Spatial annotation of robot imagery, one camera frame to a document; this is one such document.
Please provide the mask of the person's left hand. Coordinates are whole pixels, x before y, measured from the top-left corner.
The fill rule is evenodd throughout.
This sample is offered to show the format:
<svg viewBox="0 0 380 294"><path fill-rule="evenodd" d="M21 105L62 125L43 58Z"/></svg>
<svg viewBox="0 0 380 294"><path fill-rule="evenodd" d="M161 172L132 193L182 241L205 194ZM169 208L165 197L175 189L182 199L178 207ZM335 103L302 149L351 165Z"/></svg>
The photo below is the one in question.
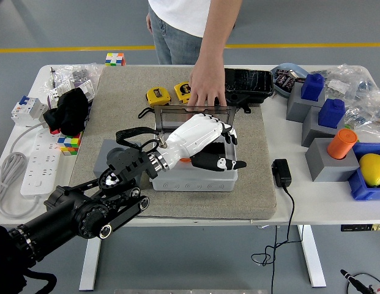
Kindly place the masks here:
<svg viewBox="0 0 380 294"><path fill-rule="evenodd" d="M226 106L225 68L222 58L199 58L190 74L188 106Z"/></svg>

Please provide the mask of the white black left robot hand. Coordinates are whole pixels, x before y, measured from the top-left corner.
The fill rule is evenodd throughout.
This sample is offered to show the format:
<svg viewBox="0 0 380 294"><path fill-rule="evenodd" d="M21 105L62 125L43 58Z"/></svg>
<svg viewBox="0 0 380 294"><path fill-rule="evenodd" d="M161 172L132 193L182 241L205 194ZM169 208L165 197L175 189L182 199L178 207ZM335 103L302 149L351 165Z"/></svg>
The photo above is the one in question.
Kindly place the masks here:
<svg viewBox="0 0 380 294"><path fill-rule="evenodd" d="M215 172L245 168L247 163L244 161L203 151L221 136L225 137L227 143L237 144L236 131L232 125L209 114L198 113L192 116L168 136L166 148L157 148L164 169L172 169L181 159L190 159L194 167Z"/></svg>

